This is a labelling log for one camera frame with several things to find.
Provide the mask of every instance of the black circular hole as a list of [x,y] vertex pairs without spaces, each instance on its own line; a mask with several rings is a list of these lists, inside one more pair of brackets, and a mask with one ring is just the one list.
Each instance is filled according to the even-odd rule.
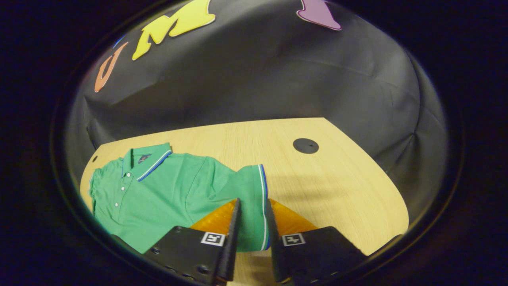
[[210,270],[206,267],[206,265],[200,265],[198,266],[198,272],[201,274],[208,274],[210,273]]
[[319,150],[319,144],[308,138],[299,138],[293,141],[293,147],[304,154],[313,154]]

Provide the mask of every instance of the letter cutout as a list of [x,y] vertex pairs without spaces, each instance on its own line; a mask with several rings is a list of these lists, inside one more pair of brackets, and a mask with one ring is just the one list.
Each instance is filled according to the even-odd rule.
[[194,0],[176,11],[171,17],[161,16],[141,31],[136,51],[132,55],[132,60],[137,60],[150,49],[151,43],[149,37],[155,44],[160,44],[166,37],[171,26],[176,22],[175,27],[169,32],[170,37],[176,37],[188,31],[210,24],[215,20],[214,14],[208,13],[210,0]]
[[[113,71],[113,68],[115,67],[116,60],[118,59],[118,56],[122,52],[123,47],[127,45],[129,42],[126,42],[125,44],[121,45],[113,54],[113,56],[109,56],[101,65],[99,68],[99,73],[97,74],[96,84],[95,84],[95,92],[99,92],[108,81],[109,76],[111,75],[111,72]],[[108,64],[109,60],[111,60],[111,63],[109,64],[108,70],[106,71],[106,74],[104,74],[104,69],[106,68],[106,65]]]
[[296,12],[302,20],[340,31],[342,27],[337,23],[324,0],[301,0],[303,9]]

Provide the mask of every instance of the green polo shirt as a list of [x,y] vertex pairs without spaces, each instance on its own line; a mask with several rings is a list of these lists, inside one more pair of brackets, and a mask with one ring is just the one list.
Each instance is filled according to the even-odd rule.
[[89,194],[95,218],[140,253],[235,198],[242,203],[237,250],[269,247],[262,165],[235,172],[211,157],[173,154],[169,143],[130,149],[94,171]]

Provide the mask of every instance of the orange letter u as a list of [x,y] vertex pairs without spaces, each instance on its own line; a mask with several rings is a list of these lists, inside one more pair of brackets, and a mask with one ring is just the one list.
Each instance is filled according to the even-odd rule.
[[[111,75],[111,72],[113,71],[113,68],[115,67],[116,60],[118,59],[118,56],[122,52],[123,47],[127,45],[129,42],[126,42],[125,44],[121,45],[113,54],[113,56],[109,56],[101,65],[99,68],[99,73],[97,74],[96,84],[95,84],[95,91],[99,92],[108,81],[109,76]],[[111,60],[111,63],[108,67],[108,70],[106,71],[106,74],[104,74],[104,69],[106,68],[106,65],[108,64],[109,60]]]

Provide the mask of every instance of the shirt logo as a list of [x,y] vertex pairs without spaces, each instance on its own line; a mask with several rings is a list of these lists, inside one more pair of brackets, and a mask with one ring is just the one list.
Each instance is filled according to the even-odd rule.
[[143,155],[141,156],[141,158],[139,158],[139,161],[138,161],[138,164],[140,164],[141,162],[143,162],[144,160],[146,160],[146,158],[150,157],[152,154],[148,154],[148,155]]
[[298,244],[304,244],[305,240],[303,239],[302,234],[293,234],[293,235],[283,235],[282,242],[284,246],[293,246]]
[[222,235],[222,234],[205,232],[205,235],[203,236],[201,243],[216,245],[216,246],[223,246],[225,238],[226,238],[226,236]]

